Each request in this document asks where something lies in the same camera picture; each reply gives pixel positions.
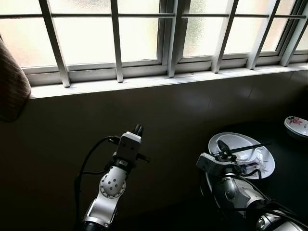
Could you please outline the white floral dinner plate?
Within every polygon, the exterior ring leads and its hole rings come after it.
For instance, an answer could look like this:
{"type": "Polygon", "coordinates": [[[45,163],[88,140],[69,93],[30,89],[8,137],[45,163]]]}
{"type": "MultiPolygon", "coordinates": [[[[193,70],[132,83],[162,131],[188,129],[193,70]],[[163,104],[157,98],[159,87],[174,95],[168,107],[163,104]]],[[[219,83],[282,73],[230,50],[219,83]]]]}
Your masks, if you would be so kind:
{"type": "MultiPolygon", "coordinates": [[[[245,136],[239,133],[233,132],[222,132],[214,135],[210,138],[207,144],[207,151],[210,154],[216,154],[219,152],[217,141],[222,140],[226,143],[230,149],[248,147],[250,145],[260,144],[252,137],[245,136]]],[[[259,169],[255,167],[246,167],[245,165],[240,165],[241,173],[245,175],[248,179],[264,179],[268,178],[275,170],[275,160],[271,161],[271,164],[266,169],[259,169]]]]}

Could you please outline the long thin black rod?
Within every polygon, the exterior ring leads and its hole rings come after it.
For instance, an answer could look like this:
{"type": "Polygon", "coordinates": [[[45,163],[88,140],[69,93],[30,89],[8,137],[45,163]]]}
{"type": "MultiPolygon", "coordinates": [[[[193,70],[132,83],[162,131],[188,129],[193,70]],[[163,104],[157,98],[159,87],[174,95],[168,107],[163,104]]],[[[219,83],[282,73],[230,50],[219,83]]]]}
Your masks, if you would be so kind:
{"type": "Polygon", "coordinates": [[[266,146],[271,145],[271,144],[272,144],[271,142],[267,142],[267,143],[260,143],[260,144],[250,145],[250,146],[241,147],[241,148],[233,148],[233,149],[230,149],[228,151],[228,153],[233,154],[233,153],[243,152],[243,151],[246,151],[246,150],[251,150],[253,148],[266,147],[266,146]]]}

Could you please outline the white window sill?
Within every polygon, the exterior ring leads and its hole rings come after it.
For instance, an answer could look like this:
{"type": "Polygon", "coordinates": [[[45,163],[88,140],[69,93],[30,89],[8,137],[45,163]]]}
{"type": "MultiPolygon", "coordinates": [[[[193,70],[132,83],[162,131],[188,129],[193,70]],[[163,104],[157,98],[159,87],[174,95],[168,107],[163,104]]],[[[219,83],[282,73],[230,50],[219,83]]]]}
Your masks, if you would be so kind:
{"type": "Polygon", "coordinates": [[[165,76],[151,77],[134,77],[126,79],[123,83],[118,83],[116,80],[100,80],[88,81],[84,83],[71,84],[65,88],[60,85],[37,86],[31,88],[30,99],[57,97],[62,95],[88,94],[94,92],[115,91],[115,90],[131,90],[134,88],[145,88],[154,86],[165,86],[183,83],[196,83],[209,80],[230,79],[239,77],[252,77],[268,74],[291,73],[294,71],[307,71],[308,63],[294,63],[289,66],[260,66],[255,70],[246,68],[232,68],[222,70],[218,74],[211,71],[198,71],[196,73],[182,73],[174,78],[165,76]]]}

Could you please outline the small pink floral bowl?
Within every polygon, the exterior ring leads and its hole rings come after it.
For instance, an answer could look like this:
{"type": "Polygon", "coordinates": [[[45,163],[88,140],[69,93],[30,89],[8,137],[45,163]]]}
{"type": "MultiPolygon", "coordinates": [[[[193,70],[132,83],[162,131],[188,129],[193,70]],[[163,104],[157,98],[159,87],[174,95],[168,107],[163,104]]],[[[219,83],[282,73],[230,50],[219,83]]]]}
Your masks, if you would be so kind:
{"type": "Polygon", "coordinates": [[[297,116],[288,116],[284,119],[286,132],[297,140],[308,140],[308,121],[297,116]]]}

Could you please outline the brown woven cloth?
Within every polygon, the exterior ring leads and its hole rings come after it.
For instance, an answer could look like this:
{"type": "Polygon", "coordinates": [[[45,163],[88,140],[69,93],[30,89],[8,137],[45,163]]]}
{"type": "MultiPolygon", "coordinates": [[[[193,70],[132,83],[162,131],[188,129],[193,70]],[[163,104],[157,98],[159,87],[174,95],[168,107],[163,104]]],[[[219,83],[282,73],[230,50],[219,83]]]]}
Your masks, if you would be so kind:
{"type": "Polygon", "coordinates": [[[0,37],[0,122],[14,122],[31,95],[31,84],[0,37]]]}

